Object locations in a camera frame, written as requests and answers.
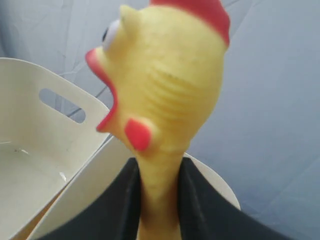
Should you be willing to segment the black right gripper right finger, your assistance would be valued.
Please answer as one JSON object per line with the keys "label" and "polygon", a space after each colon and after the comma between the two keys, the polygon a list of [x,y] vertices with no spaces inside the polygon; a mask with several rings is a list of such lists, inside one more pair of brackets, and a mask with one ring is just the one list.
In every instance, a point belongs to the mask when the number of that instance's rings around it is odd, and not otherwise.
{"label": "black right gripper right finger", "polygon": [[177,210],[183,240],[283,240],[285,236],[237,209],[184,157]]}

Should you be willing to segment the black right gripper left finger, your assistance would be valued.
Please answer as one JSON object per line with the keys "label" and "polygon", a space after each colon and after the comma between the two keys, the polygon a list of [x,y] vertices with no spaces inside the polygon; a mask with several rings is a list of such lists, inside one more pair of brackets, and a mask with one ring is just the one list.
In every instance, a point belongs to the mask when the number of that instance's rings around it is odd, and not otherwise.
{"label": "black right gripper left finger", "polygon": [[141,215],[137,160],[128,159],[110,186],[88,207],[40,240],[135,240]]}

